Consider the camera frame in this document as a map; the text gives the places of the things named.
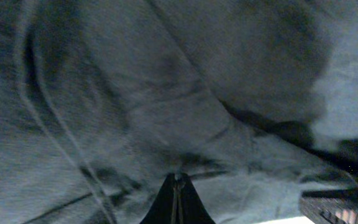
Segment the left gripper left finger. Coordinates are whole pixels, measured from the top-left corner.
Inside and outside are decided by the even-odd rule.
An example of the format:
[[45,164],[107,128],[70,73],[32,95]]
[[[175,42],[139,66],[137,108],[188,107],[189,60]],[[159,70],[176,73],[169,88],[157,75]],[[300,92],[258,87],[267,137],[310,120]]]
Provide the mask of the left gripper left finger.
[[171,224],[175,175],[168,174],[149,211],[139,224]]

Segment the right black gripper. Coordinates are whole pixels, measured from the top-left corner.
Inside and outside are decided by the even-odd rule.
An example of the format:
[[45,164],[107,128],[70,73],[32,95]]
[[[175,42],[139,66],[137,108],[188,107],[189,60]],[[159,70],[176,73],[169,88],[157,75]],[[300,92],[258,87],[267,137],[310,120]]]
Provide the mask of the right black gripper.
[[305,191],[299,209],[315,224],[358,224],[358,188]]

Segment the dark green t-shirt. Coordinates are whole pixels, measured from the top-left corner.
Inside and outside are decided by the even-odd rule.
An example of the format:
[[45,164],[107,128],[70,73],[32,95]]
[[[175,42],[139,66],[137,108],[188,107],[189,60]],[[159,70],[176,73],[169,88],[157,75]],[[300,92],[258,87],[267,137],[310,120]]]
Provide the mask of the dark green t-shirt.
[[0,1],[0,223],[216,223],[358,187],[358,1]]

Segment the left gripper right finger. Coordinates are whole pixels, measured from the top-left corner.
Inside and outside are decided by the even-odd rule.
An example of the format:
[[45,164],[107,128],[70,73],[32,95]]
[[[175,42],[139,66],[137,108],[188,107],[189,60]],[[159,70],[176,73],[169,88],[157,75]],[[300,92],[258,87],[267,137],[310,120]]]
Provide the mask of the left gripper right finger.
[[180,174],[176,182],[176,223],[215,224],[205,209],[189,175]]

